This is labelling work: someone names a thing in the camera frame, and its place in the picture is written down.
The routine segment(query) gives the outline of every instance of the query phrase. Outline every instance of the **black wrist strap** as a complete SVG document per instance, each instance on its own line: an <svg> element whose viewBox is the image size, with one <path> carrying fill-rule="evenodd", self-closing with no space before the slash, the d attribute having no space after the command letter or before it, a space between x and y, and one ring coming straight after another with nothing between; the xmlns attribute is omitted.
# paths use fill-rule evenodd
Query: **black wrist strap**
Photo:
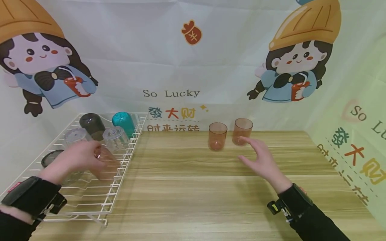
<svg viewBox="0 0 386 241"><path fill-rule="evenodd" d="M52 204L60 188L60 185L55 185L41 178L30 177L14 187L2 200L2 204L22 210L36 219Z"/></svg>
<svg viewBox="0 0 386 241"><path fill-rule="evenodd" d="M278 194L278 197L287 207L292 216L302 215L313 205L312 200L296 184L293 184L288 190Z"/></svg>

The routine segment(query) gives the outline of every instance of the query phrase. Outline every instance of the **black sleeve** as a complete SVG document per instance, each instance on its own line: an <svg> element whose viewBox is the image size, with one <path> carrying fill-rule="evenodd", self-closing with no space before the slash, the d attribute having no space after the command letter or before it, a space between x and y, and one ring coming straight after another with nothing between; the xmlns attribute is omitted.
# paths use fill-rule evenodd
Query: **black sleeve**
<svg viewBox="0 0 386 241"><path fill-rule="evenodd" d="M315 204L290 226L303 241L350 241Z"/></svg>
<svg viewBox="0 0 386 241"><path fill-rule="evenodd" d="M35 229L11 215L0 212L0 235L4 241L27 241Z"/></svg>

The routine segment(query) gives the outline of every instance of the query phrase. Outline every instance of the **blue dress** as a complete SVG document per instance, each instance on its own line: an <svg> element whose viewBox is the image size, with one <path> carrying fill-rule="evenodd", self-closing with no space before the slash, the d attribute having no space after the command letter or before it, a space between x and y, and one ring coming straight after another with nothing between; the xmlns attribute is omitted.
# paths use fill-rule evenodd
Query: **blue dress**
<svg viewBox="0 0 386 241"><path fill-rule="evenodd" d="M307 71L307 73L307 81L310 82L310 85L304 89L302 94L303 97L309 97L316 90L317 86L317 79L315 77L315 74L312 71ZM266 89L266 92L263 96L263 100L275 103L291 102L293 85L291 83L287 83L281 88L274 88L273 84L275 83L275 80L278 76L279 74L273 70L266 70L264 74L262 74L261 82L264 88Z"/></svg>
<svg viewBox="0 0 386 241"><path fill-rule="evenodd" d="M88 76L86 76L81 71L79 71L78 69L70 65L64 65L64 66L69 68L75 76L80 77L83 80L82 87L87 93L93 94L97 91L97 87ZM46 71L53 72L54 70L55 68L51 68L51 69L47 69ZM17 80L19 87L33 94L39 95L41 97L45 97L48 103L51 105L52 109L56 109L62 106L67 101L79 98L79 96L74 91L72 91L70 87L68 87L64 83L63 80L60 80L60 79L55 80L55 84L53 88L48 91L45 91L41 89L40 86L35 82L34 77L35 77L35 74L33 75L27 75L23 73L15 74L15 78Z"/></svg>

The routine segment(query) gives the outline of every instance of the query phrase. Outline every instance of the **cartoon girl's face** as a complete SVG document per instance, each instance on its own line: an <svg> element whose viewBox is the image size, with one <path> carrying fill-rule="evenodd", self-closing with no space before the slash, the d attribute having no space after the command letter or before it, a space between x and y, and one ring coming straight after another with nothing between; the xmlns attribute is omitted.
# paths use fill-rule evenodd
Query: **cartoon girl's face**
<svg viewBox="0 0 386 241"><path fill-rule="evenodd" d="M18 35L13 39L15 47L9 51L4 63L13 70L19 69L24 74L35 74L50 68L70 63L68 56L73 54L68 47L61 47L35 33L38 41L31 42Z"/></svg>
<svg viewBox="0 0 386 241"><path fill-rule="evenodd" d="M296 44L293 50L281 58L272 60L279 74L313 70L319 61L324 60L328 53L321 53L311 41L308 48L303 48L303 43Z"/></svg>

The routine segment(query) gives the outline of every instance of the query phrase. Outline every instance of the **sparkle icon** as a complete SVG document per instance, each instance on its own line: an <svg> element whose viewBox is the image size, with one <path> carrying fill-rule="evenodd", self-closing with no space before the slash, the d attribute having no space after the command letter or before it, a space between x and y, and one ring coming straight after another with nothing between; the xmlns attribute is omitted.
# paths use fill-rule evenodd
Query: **sparkle icon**
<svg viewBox="0 0 386 241"><path fill-rule="evenodd" d="M203 105L200 106L200 108L201 108L202 110L205 110L205 109L206 109L206 106L203 104Z"/></svg>

